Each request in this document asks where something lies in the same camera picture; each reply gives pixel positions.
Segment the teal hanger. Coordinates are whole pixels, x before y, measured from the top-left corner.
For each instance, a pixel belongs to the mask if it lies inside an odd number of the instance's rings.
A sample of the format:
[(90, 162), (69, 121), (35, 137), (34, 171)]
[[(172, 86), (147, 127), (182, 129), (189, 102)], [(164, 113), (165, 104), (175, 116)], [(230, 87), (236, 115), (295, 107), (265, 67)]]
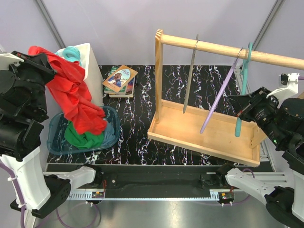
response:
[[(243, 59), (243, 65), (242, 65), (242, 70), (241, 70), (241, 75), (243, 76), (243, 83), (242, 83), (242, 90), (241, 90), (242, 95), (245, 94), (246, 89), (247, 89), (248, 64), (251, 60), (252, 46), (253, 46), (253, 43), (249, 42), (247, 59)], [(240, 118), (237, 118), (236, 127), (235, 127), (235, 136), (236, 137), (239, 137), (241, 134), (241, 126), (242, 126), (242, 120)]]

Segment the purple hanger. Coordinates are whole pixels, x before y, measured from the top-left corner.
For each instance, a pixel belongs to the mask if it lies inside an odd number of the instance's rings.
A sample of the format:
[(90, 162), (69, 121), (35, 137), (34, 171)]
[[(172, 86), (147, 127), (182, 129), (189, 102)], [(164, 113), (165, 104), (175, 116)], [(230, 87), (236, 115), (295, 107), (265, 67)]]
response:
[(233, 64), (232, 64), (230, 70), (228, 71), (227, 76), (226, 76), (226, 78), (225, 78), (225, 80), (224, 80), (224, 82), (223, 82), (223, 84), (222, 84), (222, 86), (221, 86), (221, 88), (220, 88), (220, 90), (219, 90), (219, 92), (218, 92), (216, 98), (215, 98), (215, 101), (214, 101), (214, 103), (213, 103), (213, 105), (212, 105), (212, 107), (211, 107), (209, 113), (207, 114), (207, 117), (206, 117), (206, 119), (205, 119), (205, 121), (204, 121), (202, 127), (201, 127), (200, 134), (203, 134), (203, 133), (204, 133), (204, 131), (205, 131), (205, 129), (206, 129), (206, 127), (207, 127), (207, 125), (208, 125), (208, 123), (209, 123), (211, 117), (212, 117), (212, 114), (214, 113), (214, 111), (215, 111), (215, 109), (216, 109), (216, 107), (217, 107), (217, 105), (218, 105), (218, 103), (219, 103), (219, 100), (220, 100), (221, 96), (223, 95), (223, 93), (224, 93), (224, 91), (225, 91), (225, 89), (226, 89), (226, 87), (227, 87), (227, 85), (228, 85), (228, 83), (229, 83), (229, 80), (230, 80), (230, 78), (231, 78), (231, 76), (232, 76), (232, 73), (234, 72), (234, 70), (235, 70), (235, 68), (236, 68), (236, 65), (237, 65), (237, 63), (238, 63), (238, 59), (239, 59), (239, 56), (240, 56), (242, 50), (243, 50), (243, 48), (241, 48), (241, 49), (239, 50), (239, 53), (238, 53), (238, 55), (237, 55), (235, 61), (233, 62)]

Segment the red tank top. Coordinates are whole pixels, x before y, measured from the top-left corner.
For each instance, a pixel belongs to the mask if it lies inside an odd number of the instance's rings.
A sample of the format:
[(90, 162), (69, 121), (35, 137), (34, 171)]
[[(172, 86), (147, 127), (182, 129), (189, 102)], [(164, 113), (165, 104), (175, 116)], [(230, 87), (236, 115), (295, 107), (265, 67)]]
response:
[(76, 132), (101, 134), (107, 127), (104, 120), (105, 112), (91, 102), (91, 93), (84, 82), (85, 70), (79, 64), (67, 61), (39, 46), (31, 46), (28, 54), (47, 55), (49, 63), (57, 73), (46, 87), (61, 108), (64, 117), (73, 123)]

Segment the grey hanger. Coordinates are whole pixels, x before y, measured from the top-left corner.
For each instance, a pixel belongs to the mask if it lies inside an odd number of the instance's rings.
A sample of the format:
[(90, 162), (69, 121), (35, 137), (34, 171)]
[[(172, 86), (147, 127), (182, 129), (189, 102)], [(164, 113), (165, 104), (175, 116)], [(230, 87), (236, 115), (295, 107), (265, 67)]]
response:
[(197, 48), (198, 42), (199, 42), (199, 34), (196, 35), (196, 44), (195, 44), (195, 47), (193, 49), (192, 56), (191, 56), (190, 69), (189, 69), (187, 87), (186, 87), (186, 93), (185, 93), (185, 101), (184, 101), (183, 110), (182, 110), (183, 114), (186, 113), (186, 109), (187, 109), (187, 105), (188, 105), (188, 101), (189, 101), (191, 80), (192, 80), (192, 75), (193, 75), (194, 61), (195, 61), (196, 48)]

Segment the green tank top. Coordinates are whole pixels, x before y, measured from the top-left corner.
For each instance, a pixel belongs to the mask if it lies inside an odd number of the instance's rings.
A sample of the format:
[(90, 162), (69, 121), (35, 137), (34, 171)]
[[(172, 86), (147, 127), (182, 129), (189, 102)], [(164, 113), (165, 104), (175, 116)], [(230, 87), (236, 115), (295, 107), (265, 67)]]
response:
[(105, 138), (104, 133), (100, 133), (99, 135), (92, 134), (91, 132), (78, 134), (71, 121), (68, 121), (64, 137), (67, 142), (80, 150), (98, 147), (102, 145)]

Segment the blue tank top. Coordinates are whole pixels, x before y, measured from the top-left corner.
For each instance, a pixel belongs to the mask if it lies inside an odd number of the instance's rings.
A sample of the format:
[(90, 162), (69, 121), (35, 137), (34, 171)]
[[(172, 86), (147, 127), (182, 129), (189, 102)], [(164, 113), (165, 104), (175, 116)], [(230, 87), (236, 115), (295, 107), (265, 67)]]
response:
[(103, 131), (103, 142), (102, 142), (102, 146), (106, 147), (106, 146), (110, 146), (115, 142), (116, 139), (116, 135), (115, 135), (115, 129), (114, 127), (108, 123), (106, 129)]

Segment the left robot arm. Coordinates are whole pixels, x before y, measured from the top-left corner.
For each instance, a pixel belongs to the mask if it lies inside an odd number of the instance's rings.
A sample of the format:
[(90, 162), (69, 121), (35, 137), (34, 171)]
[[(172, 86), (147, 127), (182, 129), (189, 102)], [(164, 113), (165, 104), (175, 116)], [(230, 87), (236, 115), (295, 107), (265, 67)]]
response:
[(100, 168), (87, 164), (66, 174), (43, 174), (40, 134), (48, 118), (45, 86), (55, 76), (45, 54), (17, 51), (0, 56), (0, 166), (9, 173), (16, 199), (10, 204), (24, 214), (45, 218), (71, 191), (103, 181)]

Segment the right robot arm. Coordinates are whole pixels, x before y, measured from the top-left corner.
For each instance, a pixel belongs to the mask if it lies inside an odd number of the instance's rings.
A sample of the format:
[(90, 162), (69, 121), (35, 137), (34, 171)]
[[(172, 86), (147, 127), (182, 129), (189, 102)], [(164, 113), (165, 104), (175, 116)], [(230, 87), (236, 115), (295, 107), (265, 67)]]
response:
[(272, 186), (231, 164), (216, 171), (216, 184), (243, 190), (259, 200), (269, 214), (290, 228), (304, 226), (304, 101), (288, 98), (281, 104), (279, 97), (261, 87), (248, 95), (229, 96), (236, 116), (246, 122), (255, 122), (274, 144), (283, 151), (294, 176), (294, 187)]

